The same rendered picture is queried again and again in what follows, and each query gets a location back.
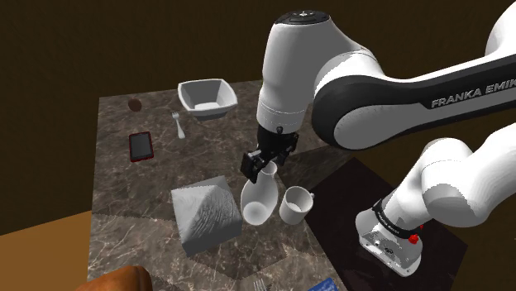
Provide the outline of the dark robot stand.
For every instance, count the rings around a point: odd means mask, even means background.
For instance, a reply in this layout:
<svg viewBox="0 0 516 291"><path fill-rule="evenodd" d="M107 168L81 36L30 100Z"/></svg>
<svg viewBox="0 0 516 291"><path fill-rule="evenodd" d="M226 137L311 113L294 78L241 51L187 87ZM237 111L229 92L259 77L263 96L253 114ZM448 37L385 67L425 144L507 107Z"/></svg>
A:
<svg viewBox="0 0 516 291"><path fill-rule="evenodd" d="M359 245L356 215L391 191L353 158L312 189L314 205L305 221L348 291L451 291L467 244L441 223L424 224L422 261L406 278Z"/></svg>

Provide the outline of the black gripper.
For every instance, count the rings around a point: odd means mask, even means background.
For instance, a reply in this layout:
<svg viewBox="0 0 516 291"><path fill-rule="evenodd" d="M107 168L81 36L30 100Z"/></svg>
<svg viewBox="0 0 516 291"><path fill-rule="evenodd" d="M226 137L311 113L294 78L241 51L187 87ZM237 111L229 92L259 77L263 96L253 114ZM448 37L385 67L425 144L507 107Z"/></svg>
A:
<svg viewBox="0 0 516 291"><path fill-rule="evenodd" d="M275 160L278 166L283 166L291 152L296 150L299 134L291 132L272 132L262 126L258 126L257 142L258 150L247 151L241 160L241 172L253 184L257 182L258 174L264 169L268 162Z"/></svg>

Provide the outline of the grey box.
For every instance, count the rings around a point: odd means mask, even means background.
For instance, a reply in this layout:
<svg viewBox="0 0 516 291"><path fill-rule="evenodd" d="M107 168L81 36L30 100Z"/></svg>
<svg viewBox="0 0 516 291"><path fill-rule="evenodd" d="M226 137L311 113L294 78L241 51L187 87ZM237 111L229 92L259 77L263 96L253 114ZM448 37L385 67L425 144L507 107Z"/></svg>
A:
<svg viewBox="0 0 516 291"><path fill-rule="evenodd" d="M223 175L173 189L170 196L187 256L241 234L243 219Z"/></svg>

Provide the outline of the white vase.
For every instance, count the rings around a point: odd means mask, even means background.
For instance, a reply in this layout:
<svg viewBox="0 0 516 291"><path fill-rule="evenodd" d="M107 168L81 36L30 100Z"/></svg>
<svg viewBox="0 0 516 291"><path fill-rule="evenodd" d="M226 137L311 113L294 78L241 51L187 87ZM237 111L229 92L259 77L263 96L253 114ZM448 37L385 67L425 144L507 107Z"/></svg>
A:
<svg viewBox="0 0 516 291"><path fill-rule="evenodd" d="M241 215L248 224L259 226L274 211L279 196L276 172L277 165L271 161L257 175L255 183L246 181L241 191Z"/></svg>

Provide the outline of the white mug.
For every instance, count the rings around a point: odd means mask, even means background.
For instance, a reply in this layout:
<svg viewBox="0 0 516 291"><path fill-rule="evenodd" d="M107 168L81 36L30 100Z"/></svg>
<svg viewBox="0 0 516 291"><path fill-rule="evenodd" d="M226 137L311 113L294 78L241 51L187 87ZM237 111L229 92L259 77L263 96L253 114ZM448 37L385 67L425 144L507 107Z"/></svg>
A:
<svg viewBox="0 0 516 291"><path fill-rule="evenodd" d="M314 194L300 186L292 186L286 189L282 203L279 207L281 219L289 224L300 223L312 209Z"/></svg>

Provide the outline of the blue book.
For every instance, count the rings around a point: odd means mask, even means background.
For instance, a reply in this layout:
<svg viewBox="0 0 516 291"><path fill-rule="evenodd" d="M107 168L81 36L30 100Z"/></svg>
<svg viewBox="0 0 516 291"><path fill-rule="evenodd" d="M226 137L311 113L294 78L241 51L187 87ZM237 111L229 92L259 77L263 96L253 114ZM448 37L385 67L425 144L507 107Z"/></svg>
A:
<svg viewBox="0 0 516 291"><path fill-rule="evenodd" d="M332 278L326 278L308 289L308 291L338 291L338 287Z"/></svg>

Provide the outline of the brown leather seat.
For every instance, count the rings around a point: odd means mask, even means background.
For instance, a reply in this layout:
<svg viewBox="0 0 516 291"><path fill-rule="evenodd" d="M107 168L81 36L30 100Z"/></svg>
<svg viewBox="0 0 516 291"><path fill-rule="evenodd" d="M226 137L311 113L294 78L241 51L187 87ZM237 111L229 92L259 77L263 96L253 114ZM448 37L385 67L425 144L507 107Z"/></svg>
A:
<svg viewBox="0 0 516 291"><path fill-rule="evenodd" d="M75 291L153 291L153 287L145 268L128 265L81 284Z"/></svg>

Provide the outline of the white square bowl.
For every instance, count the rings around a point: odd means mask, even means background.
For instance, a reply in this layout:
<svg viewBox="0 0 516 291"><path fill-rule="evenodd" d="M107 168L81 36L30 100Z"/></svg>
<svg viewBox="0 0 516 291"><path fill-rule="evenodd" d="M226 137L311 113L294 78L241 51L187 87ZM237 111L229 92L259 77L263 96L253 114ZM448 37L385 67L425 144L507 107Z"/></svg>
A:
<svg viewBox="0 0 516 291"><path fill-rule="evenodd" d="M198 79L178 84L183 107L198 121L224 117L237 106L237 96L224 79Z"/></svg>

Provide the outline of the red-cased phone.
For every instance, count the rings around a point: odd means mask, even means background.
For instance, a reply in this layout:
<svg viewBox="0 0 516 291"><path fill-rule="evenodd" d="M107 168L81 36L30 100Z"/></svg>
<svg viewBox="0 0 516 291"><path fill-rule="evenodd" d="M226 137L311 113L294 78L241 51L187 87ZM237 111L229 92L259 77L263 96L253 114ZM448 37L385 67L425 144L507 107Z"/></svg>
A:
<svg viewBox="0 0 516 291"><path fill-rule="evenodd" d="M154 157L151 133L143 131L129 135L130 161L149 160Z"/></svg>

